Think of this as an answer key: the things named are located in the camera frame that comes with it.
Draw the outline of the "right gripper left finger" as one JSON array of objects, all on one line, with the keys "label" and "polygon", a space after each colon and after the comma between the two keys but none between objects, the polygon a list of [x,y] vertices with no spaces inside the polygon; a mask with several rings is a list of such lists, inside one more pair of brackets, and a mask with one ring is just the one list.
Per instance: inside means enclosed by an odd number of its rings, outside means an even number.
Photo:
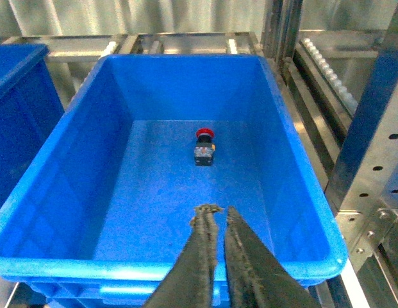
[{"label": "right gripper left finger", "polygon": [[176,263],[147,299],[144,307],[211,307],[217,267],[219,228],[214,214],[222,208],[203,204],[194,208],[192,233]]}]

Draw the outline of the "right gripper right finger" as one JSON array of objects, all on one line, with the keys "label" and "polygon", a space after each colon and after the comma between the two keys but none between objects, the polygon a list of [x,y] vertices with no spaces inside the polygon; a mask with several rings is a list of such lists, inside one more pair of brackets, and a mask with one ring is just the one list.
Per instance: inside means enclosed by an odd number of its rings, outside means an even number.
[{"label": "right gripper right finger", "polygon": [[231,307],[320,307],[232,206],[224,255]]}]

